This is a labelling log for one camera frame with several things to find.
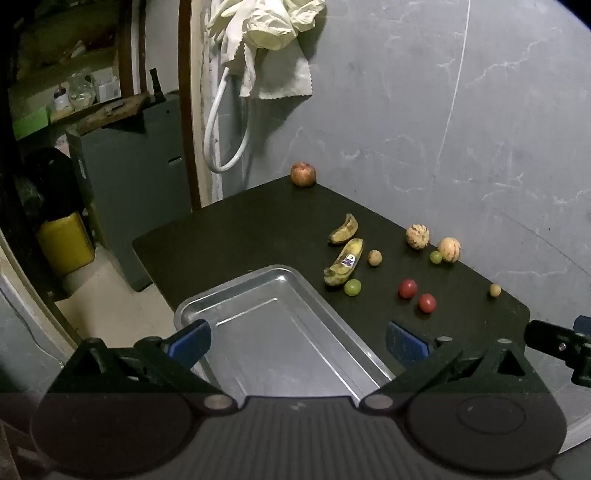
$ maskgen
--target wooden plank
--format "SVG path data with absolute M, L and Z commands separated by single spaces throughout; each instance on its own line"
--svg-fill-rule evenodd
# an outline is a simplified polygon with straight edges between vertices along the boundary
M 97 128 L 137 115 L 149 99 L 147 93 L 140 93 L 139 95 L 109 103 L 98 112 L 79 121 L 76 124 L 76 131 L 78 135 L 82 136 Z

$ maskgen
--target cherry tomato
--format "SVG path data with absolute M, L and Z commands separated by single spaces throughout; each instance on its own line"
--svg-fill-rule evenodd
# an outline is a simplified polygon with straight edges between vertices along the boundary
M 437 308 L 437 301 L 430 293 L 425 293 L 418 298 L 418 307 L 425 313 L 431 313 Z
M 400 295 L 404 299 L 413 298 L 417 294 L 417 291 L 417 282 L 410 279 L 403 280 L 400 286 L 398 287 L 398 295 Z

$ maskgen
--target black tabletop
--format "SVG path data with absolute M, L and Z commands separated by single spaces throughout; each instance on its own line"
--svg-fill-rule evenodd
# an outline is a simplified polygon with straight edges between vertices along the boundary
M 365 241 L 363 258 L 353 273 L 362 283 L 356 297 L 328 289 L 323 279 L 324 268 L 342 249 L 329 245 L 328 235 L 347 213 L 359 222 L 355 236 Z M 434 265 L 429 260 L 432 246 L 411 249 L 404 228 L 323 186 L 295 187 L 288 177 L 171 222 L 138 238 L 134 248 L 173 309 L 189 297 L 267 265 L 293 267 L 394 374 L 401 367 L 385 344 L 386 326 L 392 320 L 423 338 L 451 336 L 476 352 L 498 338 L 523 345 L 530 319 L 529 309 L 507 292 L 490 298 L 491 282 L 461 262 Z M 384 257 L 378 267 L 367 263 L 372 249 Z M 397 294 L 405 278 L 418 284 L 418 294 L 410 301 Z M 423 293 L 437 300 L 431 315 L 417 309 Z

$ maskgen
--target tiled floor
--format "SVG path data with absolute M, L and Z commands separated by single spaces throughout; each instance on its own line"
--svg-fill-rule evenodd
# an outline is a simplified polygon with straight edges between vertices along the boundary
M 64 279 L 71 296 L 57 305 L 80 336 L 125 347 L 149 335 L 172 335 L 173 311 L 156 286 L 136 292 L 117 269 L 111 253 L 99 245 L 91 264 Z

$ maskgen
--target white hose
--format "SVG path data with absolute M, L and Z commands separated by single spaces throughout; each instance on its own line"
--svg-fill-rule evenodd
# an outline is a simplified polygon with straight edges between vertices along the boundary
M 217 117 L 217 109 L 220 106 L 220 102 L 222 101 L 222 96 L 224 90 L 226 90 L 226 85 L 228 84 L 228 75 L 230 74 L 229 68 L 224 68 L 222 74 L 222 80 L 220 81 L 220 85 L 217 88 L 216 97 L 213 101 L 212 109 L 209 112 L 209 117 L 207 119 L 207 125 L 205 126 L 205 139 L 203 141 L 203 156 L 205 159 L 205 165 L 214 173 L 223 173 L 225 171 L 230 170 L 238 160 L 244 154 L 246 150 L 246 146 L 248 145 L 248 141 L 251 136 L 251 125 L 250 125 L 250 115 L 248 115 L 248 101 L 245 103 L 247 109 L 247 120 L 246 120 L 246 130 L 244 132 L 244 137 L 242 139 L 242 143 L 240 143 L 240 147 L 238 147 L 238 151 L 232 157 L 232 159 L 226 163 L 223 167 L 219 167 L 216 165 L 215 160 L 211 155 L 212 150 L 212 131 L 213 131 L 213 124 L 216 122 Z

